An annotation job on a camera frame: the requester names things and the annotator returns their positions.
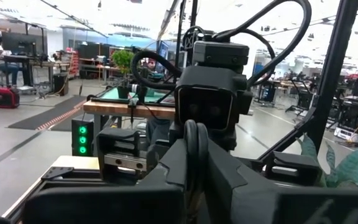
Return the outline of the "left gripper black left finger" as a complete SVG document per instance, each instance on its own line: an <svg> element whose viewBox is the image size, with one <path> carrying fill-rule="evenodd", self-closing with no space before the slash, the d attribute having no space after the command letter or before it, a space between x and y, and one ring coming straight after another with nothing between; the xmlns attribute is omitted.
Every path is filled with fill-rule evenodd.
<svg viewBox="0 0 358 224"><path fill-rule="evenodd" d="M26 201L23 222L43 223L191 223L198 213L193 162L198 127L185 123L157 166L138 184L122 187L64 187L43 190Z"/></svg>

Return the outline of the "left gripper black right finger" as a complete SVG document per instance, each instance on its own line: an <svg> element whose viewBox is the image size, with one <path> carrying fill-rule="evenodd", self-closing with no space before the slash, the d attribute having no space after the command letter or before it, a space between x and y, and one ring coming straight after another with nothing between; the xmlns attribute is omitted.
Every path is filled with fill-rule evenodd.
<svg viewBox="0 0 358 224"><path fill-rule="evenodd" d="M215 144L197 125L198 180L212 223L358 223L358 189L280 186Z"/></svg>

